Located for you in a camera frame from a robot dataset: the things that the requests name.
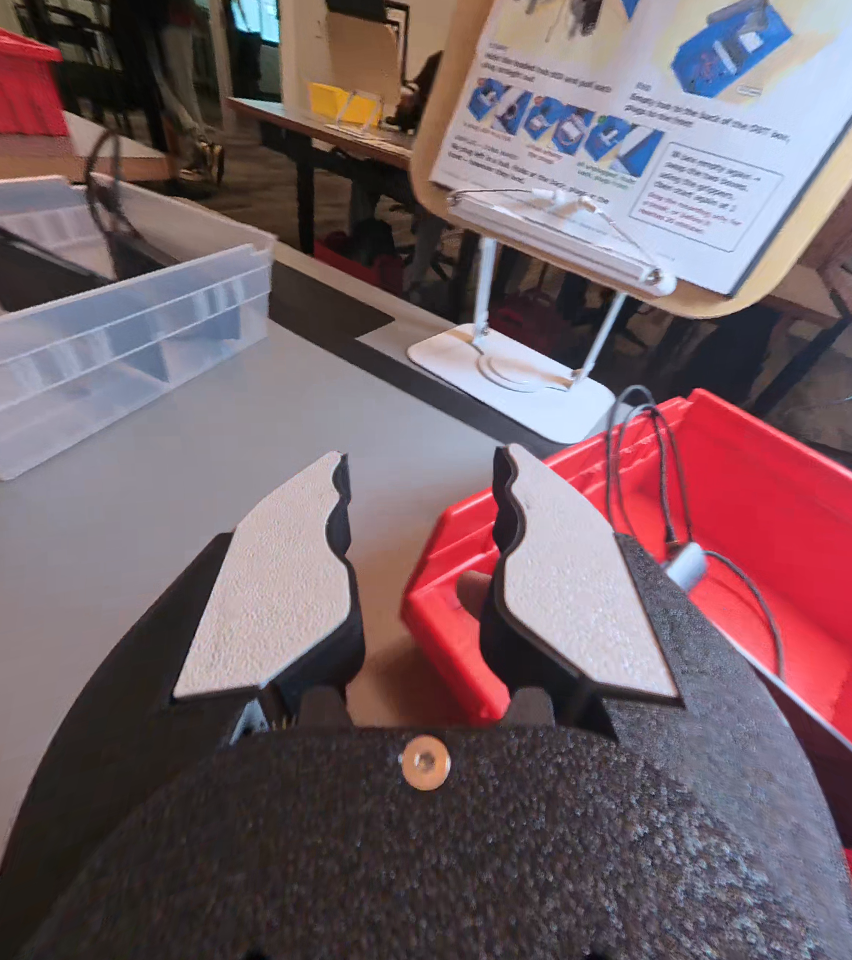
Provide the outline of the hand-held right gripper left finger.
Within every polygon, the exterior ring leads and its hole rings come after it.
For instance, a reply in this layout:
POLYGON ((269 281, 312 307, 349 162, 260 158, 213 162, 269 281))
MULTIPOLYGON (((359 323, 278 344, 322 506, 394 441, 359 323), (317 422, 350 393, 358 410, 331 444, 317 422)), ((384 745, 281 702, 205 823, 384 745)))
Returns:
POLYGON ((364 662, 346 454, 275 488, 235 528, 172 688, 174 702, 252 694, 272 726, 317 689, 343 697, 364 662))

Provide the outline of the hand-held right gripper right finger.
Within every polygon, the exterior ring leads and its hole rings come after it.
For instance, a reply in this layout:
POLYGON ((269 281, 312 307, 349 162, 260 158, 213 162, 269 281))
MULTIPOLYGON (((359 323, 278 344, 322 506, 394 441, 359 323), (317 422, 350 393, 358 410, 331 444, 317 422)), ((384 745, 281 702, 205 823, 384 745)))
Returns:
POLYGON ((480 654, 510 699, 538 690, 557 722, 609 737, 609 703, 681 709, 678 681, 602 513, 515 443, 496 450, 491 488, 498 557, 480 608, 480 654))

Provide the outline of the red plastic bin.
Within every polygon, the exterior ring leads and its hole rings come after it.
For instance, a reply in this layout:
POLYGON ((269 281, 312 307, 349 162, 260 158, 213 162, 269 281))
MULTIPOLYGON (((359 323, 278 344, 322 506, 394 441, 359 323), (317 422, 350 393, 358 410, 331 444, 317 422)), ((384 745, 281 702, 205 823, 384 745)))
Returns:
MULTIPOLYGON (((705 390, 667 400, 698 544, 732 560, 756 583, 784 647, 792 692, 852 743, 852 472, 705 390)), ((631 424, 621 453, 627 514, 653 557, 665 559, 658 447, 631 424)), ((545 460, 604 511, 603 437, 545 460)), ((500 719, 505 686, 480 655, 479 625, 456 598, 466 570, 492 573, 499 552, 496 503, 487 488, 439 517, 410 576, 400 616, 452 690, 467 719, 500 719)), ((769 669, 772 640, 756 601, 720 563, 692 592, 707 618, 769 669)), ((847 850, 852 871, 852 849, 847 850)))

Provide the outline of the clear plastic bin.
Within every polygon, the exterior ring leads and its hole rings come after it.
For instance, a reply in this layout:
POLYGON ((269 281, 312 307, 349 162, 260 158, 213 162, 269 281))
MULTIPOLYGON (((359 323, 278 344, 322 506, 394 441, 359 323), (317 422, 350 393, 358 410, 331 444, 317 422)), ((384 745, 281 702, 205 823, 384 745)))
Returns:
MULTIPOLYGON (((7 312, 0 306, 0 481, 9 481, 267 336, 277 237, 119 184, 139 234, 178 264, 7 312)), ((0 226, 108 279, 86 189, 0 179, 0 226)))

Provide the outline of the black USB hub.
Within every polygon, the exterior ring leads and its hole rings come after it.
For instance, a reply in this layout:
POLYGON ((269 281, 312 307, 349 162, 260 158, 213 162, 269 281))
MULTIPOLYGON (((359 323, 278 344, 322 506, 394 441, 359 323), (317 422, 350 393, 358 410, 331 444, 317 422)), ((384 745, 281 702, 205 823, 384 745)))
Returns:
POLYGON ((0 306, 7 312, 41 306, 178 264, 135 230, 108 230, 104 237, 115 280, 0 225, 0 306))

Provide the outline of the red tote bag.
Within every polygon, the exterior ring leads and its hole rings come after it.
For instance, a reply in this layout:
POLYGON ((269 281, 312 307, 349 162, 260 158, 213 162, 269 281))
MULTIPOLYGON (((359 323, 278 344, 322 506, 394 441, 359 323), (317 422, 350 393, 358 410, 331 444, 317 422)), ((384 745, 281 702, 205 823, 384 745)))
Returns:
POLYGON ((359 243, 352 234, 336 230, 313 241, 313 257, 350 277, 400 297, 404 292, 404 263, 384 242, 359 243))
POLYGON ((537 288, 505 296, 497 306, 490 308, 489 326, 547 356, 564 347, 571 330, 554 299, 537 288))

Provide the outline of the instruction sheet on stand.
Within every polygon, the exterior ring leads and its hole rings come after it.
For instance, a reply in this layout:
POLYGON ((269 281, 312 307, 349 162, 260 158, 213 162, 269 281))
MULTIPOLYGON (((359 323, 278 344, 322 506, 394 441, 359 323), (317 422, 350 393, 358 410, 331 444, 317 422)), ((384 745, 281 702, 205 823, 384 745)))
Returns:
POLYGON ((491 237, 501 246, 558 269, 624 291, 669 313, 701 320, 725 316, 769 296, 786 301, 793 270, 799 269, 803 280, 808 271, 827 277, 852 257, 852 120, 749 269, 739 291, 730 295, 708 292, 704 287, 681 281, 676 292, 654 296, 599 269, 579 265, 566 241, 560 243, 558 250, 549 250, 542 242, 524 240, 512 227, 483 225, 475 214, 462 212, 463 200, 454 200, 452 189, 432 181, 431 172, 453 121, 458 96, 465 90, 467 68, 478 51, 481 30, 493 6, 492 1, 460 1, 453 11, 442 63, 410 161, 415 198, 428 211, 451 225, 491 237))

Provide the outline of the wooden office table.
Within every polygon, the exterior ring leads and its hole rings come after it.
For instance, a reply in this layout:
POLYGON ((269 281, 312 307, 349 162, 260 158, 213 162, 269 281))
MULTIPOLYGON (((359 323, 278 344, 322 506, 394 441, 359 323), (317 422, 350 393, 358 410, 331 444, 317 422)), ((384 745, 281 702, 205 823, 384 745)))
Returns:
POLYGON ((415 210, 409 176, 412 135, 390 127, 343 124, 279 102, 230 97, 226 105, 233 118, 258 124, 265 149, 295 164, 298 240, 305 255, 312 256, 314 250, 317 171, 379 193, 403 209, 415 210))

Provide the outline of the printed instruction sheet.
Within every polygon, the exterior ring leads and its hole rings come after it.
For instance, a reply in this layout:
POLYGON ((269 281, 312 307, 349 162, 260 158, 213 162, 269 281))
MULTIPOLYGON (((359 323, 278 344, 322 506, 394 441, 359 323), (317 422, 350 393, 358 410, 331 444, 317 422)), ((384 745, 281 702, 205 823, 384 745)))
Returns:
POLYGON ((735 294, 852 123, 852 2, 495 2, 431 181, 588 265, 735 294))

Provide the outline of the yellow bin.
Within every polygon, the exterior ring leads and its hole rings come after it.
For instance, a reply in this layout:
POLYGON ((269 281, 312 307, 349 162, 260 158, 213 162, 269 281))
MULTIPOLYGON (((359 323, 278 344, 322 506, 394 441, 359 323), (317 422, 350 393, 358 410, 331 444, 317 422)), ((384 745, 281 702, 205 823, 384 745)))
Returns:
POLYGON ((309 81, 308 92, 312 112, 336 126, 372 129, 382 122, 384 105, 377 96, 314 80, 309 81))

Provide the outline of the tan and black chair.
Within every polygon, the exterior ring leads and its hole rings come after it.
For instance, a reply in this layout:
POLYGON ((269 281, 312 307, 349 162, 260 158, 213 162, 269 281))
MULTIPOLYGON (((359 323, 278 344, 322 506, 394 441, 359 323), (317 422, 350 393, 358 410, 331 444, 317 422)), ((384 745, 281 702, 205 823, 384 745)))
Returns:
POLYGON ((348 92, 399 100, 408 67, 411 10, 401 1, 326 1, 335 79, 348 92))

